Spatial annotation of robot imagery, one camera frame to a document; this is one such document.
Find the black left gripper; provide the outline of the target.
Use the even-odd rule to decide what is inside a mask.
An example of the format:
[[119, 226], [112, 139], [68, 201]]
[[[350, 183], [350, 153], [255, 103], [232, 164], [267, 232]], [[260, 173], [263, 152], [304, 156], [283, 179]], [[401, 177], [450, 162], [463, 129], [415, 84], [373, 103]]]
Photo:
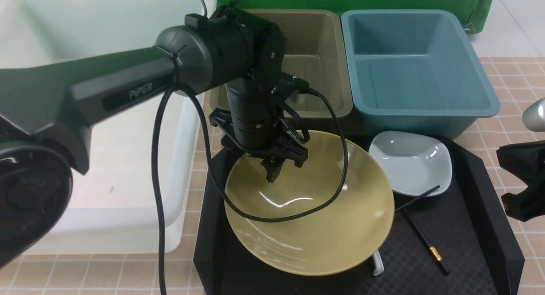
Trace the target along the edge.
[[286, 99], [309, 83], [295, 76], [281, 76], [274, 87], [262, 92], [255, 80], [244, 77], [226, 83], [229, 109], [216, 108], [209, 116], [241, 151], [262, 158], [268, 183], [278, 178], [285, 160], [301, 168], [308, 150], [292, 138], [282, 124]]

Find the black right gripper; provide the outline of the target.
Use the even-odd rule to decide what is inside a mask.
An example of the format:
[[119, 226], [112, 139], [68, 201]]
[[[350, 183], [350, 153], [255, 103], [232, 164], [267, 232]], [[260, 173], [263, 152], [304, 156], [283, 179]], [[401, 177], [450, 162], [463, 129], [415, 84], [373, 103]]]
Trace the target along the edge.
[[506, 215], [529, 221], [545, 215], [545, 142], [508, 144], [496, 151], [500, 167], [526, 184], [520, 193], [502, 196]]

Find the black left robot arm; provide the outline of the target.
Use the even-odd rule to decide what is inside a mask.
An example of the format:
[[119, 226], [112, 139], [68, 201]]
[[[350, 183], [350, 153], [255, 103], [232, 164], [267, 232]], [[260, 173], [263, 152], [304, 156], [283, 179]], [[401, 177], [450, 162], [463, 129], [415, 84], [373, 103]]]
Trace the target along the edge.
[[209, 119], [228, 145], [261, 159], [274, 182], [285, 160], [308, 157], [282, 116], [305, 82], [282, 72], [287, 38], [251, 12], [187, 14], [144, 49], [1, 70], [1, 266], [42, 239], [70, 201], [72, 170], [89, 170], [97, 123], [156, 95], [197, 95], [224, 84], [230, 110]]

